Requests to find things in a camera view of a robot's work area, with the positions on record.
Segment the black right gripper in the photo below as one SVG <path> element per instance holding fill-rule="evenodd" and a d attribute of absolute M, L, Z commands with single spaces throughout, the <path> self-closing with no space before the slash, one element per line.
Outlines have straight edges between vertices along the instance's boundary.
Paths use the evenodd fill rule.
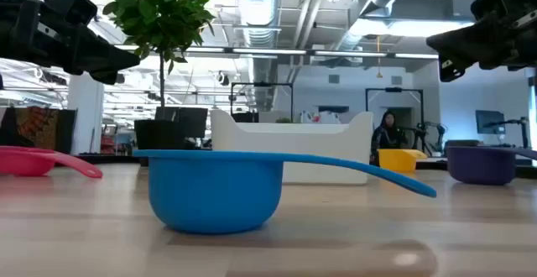
<path fill-rule="evenodd" d="M 505 0 L 508 14 L 489 14 L 465 28 L 436 34 L 426 44 L 439 57 L 441 82 L 462 77 L 467 65 L 504 65 L 520 70 L 537 65 L 537 0 Z"/>

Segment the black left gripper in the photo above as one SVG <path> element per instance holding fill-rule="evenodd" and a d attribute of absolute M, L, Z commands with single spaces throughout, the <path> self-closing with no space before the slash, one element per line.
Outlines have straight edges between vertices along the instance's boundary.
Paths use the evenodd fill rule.
<path fill-rule="evenodd" d="M 140 63 L 137 55 L 67 23 L 40 0 L 0 3 L 0 57 L 56 66 L 72 75 L 86 71 L 106 85 L 117 83 L 118 71 Z"/>

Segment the purple measuring cup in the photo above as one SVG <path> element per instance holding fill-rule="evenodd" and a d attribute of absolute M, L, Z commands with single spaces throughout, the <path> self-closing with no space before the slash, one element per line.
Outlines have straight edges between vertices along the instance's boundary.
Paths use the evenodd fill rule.
<path fill-rule="evenodd" d="M 537 151 L 524 148 L 451 146 L 446 150 L 451 177 L 465 184 L 504 186 L 516 176 L 516 156 L 537 160 Z"/>

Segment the yellow measuring cup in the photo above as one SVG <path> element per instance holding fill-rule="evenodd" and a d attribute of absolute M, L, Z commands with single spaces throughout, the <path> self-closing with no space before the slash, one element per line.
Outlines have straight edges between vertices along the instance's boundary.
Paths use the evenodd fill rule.
<path fill-rule="evenodd" d="M 399 173 L 413 173 L 419 159 L 428 156 L 416 149 L 380 149 L 378 151 L 380 167 Z"/>

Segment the pink measuring cup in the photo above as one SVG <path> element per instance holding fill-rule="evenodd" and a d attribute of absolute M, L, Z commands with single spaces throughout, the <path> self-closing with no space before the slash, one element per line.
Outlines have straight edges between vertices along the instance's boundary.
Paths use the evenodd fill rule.
<path fill-rule="evenodd" d="M 56 164 L 70 167 L 84 176 L 101 179 L 103 173 L 95 165 L 52 149 L 0 146 L 0 174 L 39 177 Z"/>

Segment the white plastic basket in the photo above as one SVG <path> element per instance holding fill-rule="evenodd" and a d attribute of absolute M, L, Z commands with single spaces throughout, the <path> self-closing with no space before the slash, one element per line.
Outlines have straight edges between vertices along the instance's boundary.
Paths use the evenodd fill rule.
<path fill-rule="evenodd" d="M 367 164 L 373 134 L 373 115 L 360 112 L 348 124 L 237 123 L 222 110 L 213 110 L 214 150 L 313 154 Z M 364 186 L 364 172 L 326 165 L 286 163 L 287 184 Z"/>

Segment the black panel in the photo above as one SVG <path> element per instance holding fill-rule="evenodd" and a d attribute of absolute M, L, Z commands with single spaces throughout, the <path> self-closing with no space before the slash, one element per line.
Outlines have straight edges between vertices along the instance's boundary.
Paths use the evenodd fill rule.
<path fill-rule="evenodd" d="M 59 109 L 55 132 L 55 151 L 69 154 L 76 126 L 76 110 Z"/>

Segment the green leafy artificial plant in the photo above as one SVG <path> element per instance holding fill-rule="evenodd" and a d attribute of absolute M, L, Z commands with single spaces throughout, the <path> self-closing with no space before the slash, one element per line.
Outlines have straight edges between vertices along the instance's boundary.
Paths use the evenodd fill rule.
<path fill-rule="evenodd" d="M 210 0 L 110 0 L 102 10 L 126 35 L 126 44 L 144 60 L 159 56 L 160 107 L 165 108 L 165 76 L 176 63 L 185 62 L 185 52 L 204 43 L 203 29 L 212 28 L 213 14 L 206 9 Z"/>

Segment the colourful patterned panel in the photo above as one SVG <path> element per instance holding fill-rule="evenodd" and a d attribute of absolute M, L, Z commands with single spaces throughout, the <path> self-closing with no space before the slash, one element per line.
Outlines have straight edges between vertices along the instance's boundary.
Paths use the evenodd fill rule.
<path fill-rule="evenodd" d="M 0 107 L 0 146 L 55 149 L 59 111 L 44 107 Z"/>

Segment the dark computer monitor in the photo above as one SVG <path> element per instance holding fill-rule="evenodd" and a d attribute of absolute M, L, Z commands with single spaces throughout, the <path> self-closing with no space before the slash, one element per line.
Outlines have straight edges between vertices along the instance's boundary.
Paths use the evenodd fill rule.
<path fill-rule="evenodd" d="M 202 107 L 158 107 L 155 118 L 179 123 L 187 138 L 203 139 L 206 136 L 208 110 Z"/>

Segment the person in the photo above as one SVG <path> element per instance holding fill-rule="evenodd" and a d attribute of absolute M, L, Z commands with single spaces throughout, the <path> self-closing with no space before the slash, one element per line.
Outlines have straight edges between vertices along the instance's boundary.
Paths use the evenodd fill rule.
<path fill-rule="evenodd" d="M 373 131 L 371 138 L 370 163 L 379 166 L 380 149 L 401 149 L 408 143 L 404 131 L 397 124 L 395 115 L 391 111 L 386 111 L 382 116 L 382 121 Z"/>

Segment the long ceiling light strip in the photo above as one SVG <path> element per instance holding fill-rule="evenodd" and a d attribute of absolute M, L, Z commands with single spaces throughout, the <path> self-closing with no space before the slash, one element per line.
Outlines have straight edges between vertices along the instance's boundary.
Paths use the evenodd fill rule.
<path fill-rule="evenodd" d="M 292 50 L 292 49 L 266 49 L 266 48 L 232 48 L 232 47 L 191 47 L 187 53 L 206 54 L 244 54 L 244 55 L 308 55 L 330 56 L 348 58 L 387 58 L 387 59 L 416 59 L 437 60 L 438 55 L 392 53 L 392 52 L 368 52 L 368 51 L 338 51 L 338 50 Z"/>

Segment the black metal frame stand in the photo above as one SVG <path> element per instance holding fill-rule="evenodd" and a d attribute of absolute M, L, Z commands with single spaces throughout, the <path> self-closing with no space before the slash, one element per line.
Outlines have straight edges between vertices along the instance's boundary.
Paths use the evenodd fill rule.
<path fill-rule="evenodd" d="M 373 128 L 381 124 L 387 111 L 393 112 L 399 131 L 407 139 L 405 147 L 413 145 L 417 125 L 425 120 L 424 102 L 424 93 L 420 89 L 391 86 L 365 90 L 365 110 L 373 114 Z"/>
<path fill-rule="evenodd" d="M 277 96 L 289 98 L 289 110 L 276 110 Z M 228 96 L 230 115 L 238 123 L 292 123 L 295 118 L 295 89 L 290 83 L 233 82 Z"/>

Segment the slanted silver ventilation duct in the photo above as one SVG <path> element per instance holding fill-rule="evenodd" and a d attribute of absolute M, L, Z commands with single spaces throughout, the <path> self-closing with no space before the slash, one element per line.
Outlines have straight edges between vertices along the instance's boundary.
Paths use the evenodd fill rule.
<path fill-rule="evenodd" d="M 339 52 L 354 51 L 362 39 L 386 34 L 388 25 L 383 20 L 373 20 L 373 17 L 390 17 L 395 1 L 353 0 L 347 11 L 348 29 L 331 49 Z"/>

